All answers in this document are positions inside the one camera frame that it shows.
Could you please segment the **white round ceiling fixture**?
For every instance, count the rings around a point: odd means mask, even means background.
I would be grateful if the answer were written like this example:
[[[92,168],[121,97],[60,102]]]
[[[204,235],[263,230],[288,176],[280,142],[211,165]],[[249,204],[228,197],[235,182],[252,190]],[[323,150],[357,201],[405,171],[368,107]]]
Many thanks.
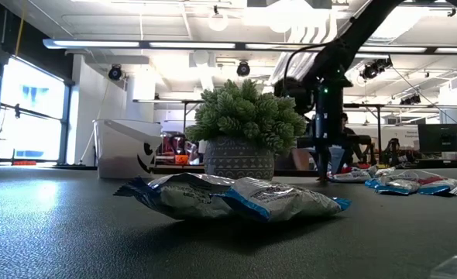
[[[208,27],[216,32],[225,30],[229,24],[229,18],[225,13],[212,12],[208,17]]]

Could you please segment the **small Hershey's cookies bar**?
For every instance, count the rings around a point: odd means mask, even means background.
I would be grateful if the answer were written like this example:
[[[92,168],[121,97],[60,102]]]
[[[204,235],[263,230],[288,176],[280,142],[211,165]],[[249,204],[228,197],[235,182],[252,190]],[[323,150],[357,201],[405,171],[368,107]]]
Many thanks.
[[[365,186],[374,189],[378,194],[411,195],[421,187],[421,184],[395,177],[377,177],[366,181]]]
[[[327,173],[330,181],[338,183],[364,183],[375,176],[377,172],[376,166],[369,168],[347,167],[342,168],[345,173],[333,174],[331,171]]]
[[[446,178],[420,186],[417,190],[420,195],[449,195],[457,186],[457,180]]]

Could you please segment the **green succulent in grey pot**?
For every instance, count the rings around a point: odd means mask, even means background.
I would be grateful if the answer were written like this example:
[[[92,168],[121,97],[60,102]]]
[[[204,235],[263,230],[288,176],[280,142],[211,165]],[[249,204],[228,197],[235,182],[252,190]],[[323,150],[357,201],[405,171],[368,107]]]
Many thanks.
[[[206,143],[206,174],[270,180],[278,156],[295,148],[305,131],[294,98],[264,94],[249,79],[241,85],[228,80],[204,91],[201,100],[186,135],[191,142]]]

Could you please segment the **overhead LED light bar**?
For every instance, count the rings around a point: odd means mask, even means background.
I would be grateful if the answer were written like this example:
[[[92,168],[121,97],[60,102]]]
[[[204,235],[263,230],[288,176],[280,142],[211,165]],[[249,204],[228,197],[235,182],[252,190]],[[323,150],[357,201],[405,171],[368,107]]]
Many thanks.
[[[246,43],[246,42],[198,42],[198,41],[128,41],[128,40],[63,40],[43,39],[47,49],[83,50],[83,49],[124,49],[124,50],[234,50],[294,52],[306,46],[295,43]],[[357,53],[387,54],[441,54],[457,55],[457,46],[361,46]]]

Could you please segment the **black computer monitor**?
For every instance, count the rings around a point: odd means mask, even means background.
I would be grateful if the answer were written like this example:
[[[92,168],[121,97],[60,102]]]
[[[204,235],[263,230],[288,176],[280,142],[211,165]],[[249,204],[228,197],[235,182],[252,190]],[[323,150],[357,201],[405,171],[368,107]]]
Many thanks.
[[[421,153],[457,152],[457,124],[419,124]]]

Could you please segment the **person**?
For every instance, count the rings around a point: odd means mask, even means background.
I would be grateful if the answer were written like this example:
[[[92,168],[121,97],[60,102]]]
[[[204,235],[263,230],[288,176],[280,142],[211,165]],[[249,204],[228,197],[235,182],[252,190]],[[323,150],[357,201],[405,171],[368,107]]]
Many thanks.
[[[370,149],[372,140],[367,135],[357,135],[352,129],[346,126],[348,116],[345,112],[341,114],[342,120],[342,149],[344,150],[343,161],[348,166],[353,166],[353,156],[356,155],[360,164],[367,163],[367,152]]]

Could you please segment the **white jack-o-lantern bucket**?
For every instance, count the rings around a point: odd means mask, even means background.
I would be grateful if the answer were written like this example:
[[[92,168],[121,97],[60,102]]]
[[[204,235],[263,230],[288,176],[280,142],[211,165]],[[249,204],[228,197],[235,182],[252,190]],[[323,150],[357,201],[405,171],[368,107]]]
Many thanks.
[[[163,142],[160,124],[128,119],[96,119],[93,124],[100,178],[151,174],[156,151]]]

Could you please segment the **red equipment rack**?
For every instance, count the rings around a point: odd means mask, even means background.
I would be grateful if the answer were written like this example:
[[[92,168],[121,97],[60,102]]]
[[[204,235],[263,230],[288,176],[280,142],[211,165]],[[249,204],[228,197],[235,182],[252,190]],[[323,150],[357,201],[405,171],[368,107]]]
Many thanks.
[[[163,142],[159,148],[163,155],[186,155],[186,136],[178,131],[163,131],[161,133]]]

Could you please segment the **black window pillar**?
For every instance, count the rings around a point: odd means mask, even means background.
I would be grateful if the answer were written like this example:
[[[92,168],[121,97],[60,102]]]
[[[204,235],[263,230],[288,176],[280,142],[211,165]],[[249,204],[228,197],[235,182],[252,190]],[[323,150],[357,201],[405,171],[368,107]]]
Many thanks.
[[[58,164],[65,164],[67,162],[67,145],[68,145],[68,133],[70,125],[70,106],[72,90],[74,89],[74,82],[65,83],[64,89],[64,103],[62,118],[60,119],[61,130],[60,130],[60,149],[59,157],[57,160]]]

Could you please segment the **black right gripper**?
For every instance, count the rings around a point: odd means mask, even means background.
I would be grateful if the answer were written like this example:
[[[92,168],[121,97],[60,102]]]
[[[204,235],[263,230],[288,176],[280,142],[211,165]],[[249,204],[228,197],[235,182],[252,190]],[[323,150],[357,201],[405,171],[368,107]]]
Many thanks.
[[[320,142],[335,142],[342,134],[343,87],[331,81],[318,86],[315,99],[314,137],[318,180],[328,181],[329,145]]]

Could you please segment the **black background table frame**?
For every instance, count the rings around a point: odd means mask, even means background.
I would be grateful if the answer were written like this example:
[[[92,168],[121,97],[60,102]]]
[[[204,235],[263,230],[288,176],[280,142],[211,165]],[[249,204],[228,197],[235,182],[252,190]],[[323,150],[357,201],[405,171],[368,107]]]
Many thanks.
[[[343,105],[344,109],[360,109],[365,108],[368,112],[373,114],[377,120],[377,146],[378,146],[378,154],[379,156],[382,155],[383,148],[382,148],[382,136],[381,136],[381,108],[383,105],[381,104],[359,104],[359,103],[346,103]]]
[[[146,99],[133,99],[132,100],[135,103],[153,103],[153,104],[182,104],[184,107],[184,115],[183,115],[183,132],[185,132],[186,129],[186,124],[187,124],[187,115],[193,110],[196,109],[199,104],[204,103],[202,100],[180,100],[180,99],[153,99],[153,100],[146,100]],[[194,104],[194,107],[191,108],[191,110],[187,110],[187,106],[189,104]]]

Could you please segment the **white ceiling conduits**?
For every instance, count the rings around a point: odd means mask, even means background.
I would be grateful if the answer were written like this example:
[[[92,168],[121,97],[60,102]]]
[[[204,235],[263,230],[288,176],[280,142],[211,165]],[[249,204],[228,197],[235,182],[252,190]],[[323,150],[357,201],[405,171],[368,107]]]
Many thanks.
[[[337,20],[327,19],[317,26],[295,26],[291,29],[288,43],[320,44],[333,40],[337,35]],[[290,62],[287,71],[287,77],[300,80],[308,68],[313,64],[316,53],[303,52],[296,54]],[[283,73],[290,53],[282,53],[277,61],[273,73],[270,75],[268,82],[271,85],[276,84],[283,77]]]

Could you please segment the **black window rail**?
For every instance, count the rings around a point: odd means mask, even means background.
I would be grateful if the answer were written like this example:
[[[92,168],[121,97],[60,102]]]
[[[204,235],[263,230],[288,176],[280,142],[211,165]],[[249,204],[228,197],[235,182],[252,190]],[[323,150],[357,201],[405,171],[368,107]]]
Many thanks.
[[[53,117],[51,115],[43,114],[43,113],[40,113],[40,112],[35,112],[35,111],[29,110],[27,108],[22,108],[19,104],[17,104],[17,105],[8,105],[8,104],[0,102],[0,108],[13,110],[17,117],[19,117],[21,114],[24,114],[24,115],[31,115],[31,116],[34,116],[34,117],[38,117],[38,118],[41,118],[41,119],[54,119],[54,120],[60,121],[60,119],[58,119],[56,117]]]

